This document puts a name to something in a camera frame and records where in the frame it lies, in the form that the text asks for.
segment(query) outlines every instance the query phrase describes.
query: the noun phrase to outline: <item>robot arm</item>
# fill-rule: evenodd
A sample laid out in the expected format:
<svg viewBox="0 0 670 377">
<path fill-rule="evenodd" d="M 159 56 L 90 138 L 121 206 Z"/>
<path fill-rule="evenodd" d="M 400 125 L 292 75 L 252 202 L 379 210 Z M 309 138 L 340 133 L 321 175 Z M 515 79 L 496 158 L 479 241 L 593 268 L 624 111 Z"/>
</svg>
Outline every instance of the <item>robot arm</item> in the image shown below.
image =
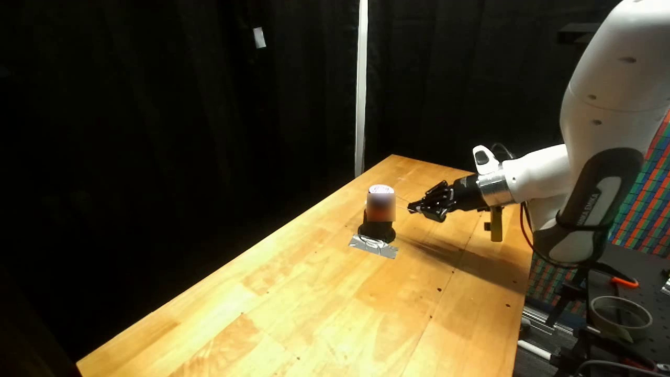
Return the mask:
<svg viewBox="0 0 670 377">
<path fill-rule="evenodd" d="M 528 203 L 537 253 L 557 264 L 598 261 L 668 104 L 670 2 L 623 0 L 564 95 L 566 144 L 503 164 L 476 147 L 478 175 L 435 185 L 408 210 L 443 223 L 454 210 Z"/>
</svg>

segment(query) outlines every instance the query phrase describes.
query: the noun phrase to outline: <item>black backdrop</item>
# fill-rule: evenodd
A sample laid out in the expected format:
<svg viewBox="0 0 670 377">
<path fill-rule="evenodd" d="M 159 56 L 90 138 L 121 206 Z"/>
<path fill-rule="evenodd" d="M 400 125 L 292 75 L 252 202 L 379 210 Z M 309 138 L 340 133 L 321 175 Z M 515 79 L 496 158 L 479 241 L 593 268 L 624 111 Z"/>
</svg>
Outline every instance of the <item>black backdrop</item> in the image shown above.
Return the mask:
<svg viewBox="0 0 670 377">
<path fill-rule="evenodd" d="M 604 8 L 370 0 L 366 165 L 555 143 L 555 36 Z M 357 0 L 3 2 L 3 261 L 73 358 L 192 244 L 352 178 L 357 24 Z"/>
</svg>

